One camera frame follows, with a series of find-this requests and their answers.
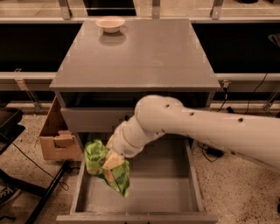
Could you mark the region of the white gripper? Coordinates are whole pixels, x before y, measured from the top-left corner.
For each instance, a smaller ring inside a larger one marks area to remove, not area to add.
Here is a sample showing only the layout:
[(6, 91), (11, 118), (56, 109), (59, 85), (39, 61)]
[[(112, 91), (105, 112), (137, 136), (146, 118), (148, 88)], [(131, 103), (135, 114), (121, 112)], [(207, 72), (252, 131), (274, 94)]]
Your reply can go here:
[(132, 146), (124, 135), (126, 122), (122, 122), (109, 138), (106, 147), (111, 149), (102, 165), (103, 169), (112, 170), (124, 163), (124, 158), (133, 158), (143, 150), (143, 146)]

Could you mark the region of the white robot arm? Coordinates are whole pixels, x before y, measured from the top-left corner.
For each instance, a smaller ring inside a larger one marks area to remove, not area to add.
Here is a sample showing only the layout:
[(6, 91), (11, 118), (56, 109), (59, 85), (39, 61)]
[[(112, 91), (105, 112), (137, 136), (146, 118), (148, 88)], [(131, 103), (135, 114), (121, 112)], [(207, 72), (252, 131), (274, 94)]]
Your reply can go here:
[(190, 137), (273, 172), (280, 170), (279, 118), (186, 108), (181, 101), (160, 95), (139, 100), (134, 115), (115, 129), (102, 167), (116, 168), (165, 134)]

